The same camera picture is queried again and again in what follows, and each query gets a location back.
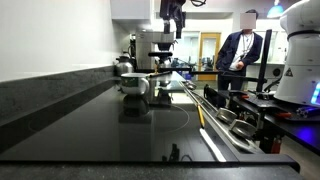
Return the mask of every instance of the dark suit jacket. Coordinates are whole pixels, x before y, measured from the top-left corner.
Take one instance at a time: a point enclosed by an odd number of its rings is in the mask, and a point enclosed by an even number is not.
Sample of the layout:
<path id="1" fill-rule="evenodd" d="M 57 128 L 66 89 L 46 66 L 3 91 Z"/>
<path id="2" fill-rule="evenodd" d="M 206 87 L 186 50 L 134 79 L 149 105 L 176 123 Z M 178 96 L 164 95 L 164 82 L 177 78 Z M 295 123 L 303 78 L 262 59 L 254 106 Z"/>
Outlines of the dark suit jacket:
<path id="1" fill-rule="evenodd" d="M 232 33 L 228 36 L 228 38 L 224 42 L 222 48 L 219 51 L 218 59 L 216 63 L 216 68 L 218 70 L 229 71 L 229 67 L 238 49 L 238 44 L 239 44 L 241 34 L 242 34 L 242 31 Z M 240 70 L 240 72 L 242 72 L 242 75 L 244 76 L 246 75 L 246 67 L 248 65 L 257 61 L 260 58 L 262 41 L 263 41 L 263 38 L 260 35 L 254 33 L 254 41 L 253 41 L 252 48 L 250 49 L 246 57 L 241 60 L 245 65 L 242 68 L 242 70 Z"/>

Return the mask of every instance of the doorway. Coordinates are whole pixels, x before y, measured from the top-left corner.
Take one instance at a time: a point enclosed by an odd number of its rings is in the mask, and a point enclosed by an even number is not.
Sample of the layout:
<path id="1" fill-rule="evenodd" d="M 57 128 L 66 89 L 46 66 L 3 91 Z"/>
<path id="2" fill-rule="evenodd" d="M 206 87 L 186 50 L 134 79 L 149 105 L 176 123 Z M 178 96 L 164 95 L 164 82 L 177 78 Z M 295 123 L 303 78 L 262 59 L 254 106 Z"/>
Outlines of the doorway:
<path id="1" fill-rule="evenodd" d="M 201 33 L 198 71 L 213 71 L 220 48 L 220 33 Z M 216 80 L 216 75 L 198 75 L 199 81 Z"/>

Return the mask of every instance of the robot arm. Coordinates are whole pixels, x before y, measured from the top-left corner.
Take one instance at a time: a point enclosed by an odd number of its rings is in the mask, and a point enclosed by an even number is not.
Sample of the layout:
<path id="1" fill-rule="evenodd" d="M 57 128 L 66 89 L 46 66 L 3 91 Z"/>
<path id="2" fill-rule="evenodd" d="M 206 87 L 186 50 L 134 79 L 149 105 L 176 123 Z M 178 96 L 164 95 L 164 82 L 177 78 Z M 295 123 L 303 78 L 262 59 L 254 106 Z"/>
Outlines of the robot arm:
<path id="1" fill-rule="evenodd" d="M 176 23 L 176 38 L 181 38 L 182 28 L 185 27 L 186 12 L 182 12 L 182 6 L 186 0 L 162 0 L 160 6 L 160 17 L 164 22 L 164 33 L 170 33 L 170 19 Z"/>
<path id="2" fill-rule="evenodd" d="M 320 1 L 302 0 L 288 8 L 280 18 L 281 27 L 292 33 L 316 31 L 320 28 Z"/>
<path id="3" fill-rule="evenodd" d="M 302 0 L 288 8 L 280 25 L 288 34 L 288 55 L 275 98 L 320 107 L 320 1 Z"/>

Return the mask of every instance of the kettle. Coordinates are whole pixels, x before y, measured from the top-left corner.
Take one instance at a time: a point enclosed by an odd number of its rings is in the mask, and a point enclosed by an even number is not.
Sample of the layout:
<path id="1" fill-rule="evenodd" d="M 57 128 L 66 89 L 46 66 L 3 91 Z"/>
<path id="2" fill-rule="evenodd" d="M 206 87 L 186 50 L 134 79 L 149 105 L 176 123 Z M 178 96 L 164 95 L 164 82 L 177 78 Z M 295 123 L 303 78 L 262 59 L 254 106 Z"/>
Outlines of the kettle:
<path id="1" fill-rule="evenodd" d="M 161 63 L 159 64 L 160 68 L 171 68 L 171 60 L 170 59 L 166 59 L 161 61 Z"/>
<path id="2" fill-rule="evenodd" d="M 118 64 L 116 64 L 116 74 L 117 76 L 121 76 L 125 73 L 132 73 L 134 72 L 133 65 L 130 63 L 130 58 L 127 56 L 120 56 L 119 58 L 116 58 L 116 60 L 119 61 Z"/>

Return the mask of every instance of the kitchen counter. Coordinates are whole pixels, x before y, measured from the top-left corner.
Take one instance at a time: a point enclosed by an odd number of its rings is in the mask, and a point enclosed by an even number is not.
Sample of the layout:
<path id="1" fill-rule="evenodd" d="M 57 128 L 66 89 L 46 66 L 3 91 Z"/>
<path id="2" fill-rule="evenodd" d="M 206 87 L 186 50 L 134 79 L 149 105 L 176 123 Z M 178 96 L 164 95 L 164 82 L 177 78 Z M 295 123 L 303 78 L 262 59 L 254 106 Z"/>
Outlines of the kitchen counter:
<path id="1" fill-rule="evenodd" d="M 196 107 L 178 83 L 183 80 L 175 72 L 150 78 L 153 88 L 146 95 L 146 106 L 143 99 L 129 101 L 119 91 L 119 79 L 115 78 L 2 125 L 0 176 L 300 179 L 288 165 L 242 162 L 223 143 L 223 138 L 207 127 L 228 161 L 217 162 L 201 139 Z"/>
<path id="2" fill-rule="evenodd" d="M 1 164 L 1 179 L 303 179 L 288 166 L 235 166 L 155 164 Z"/>

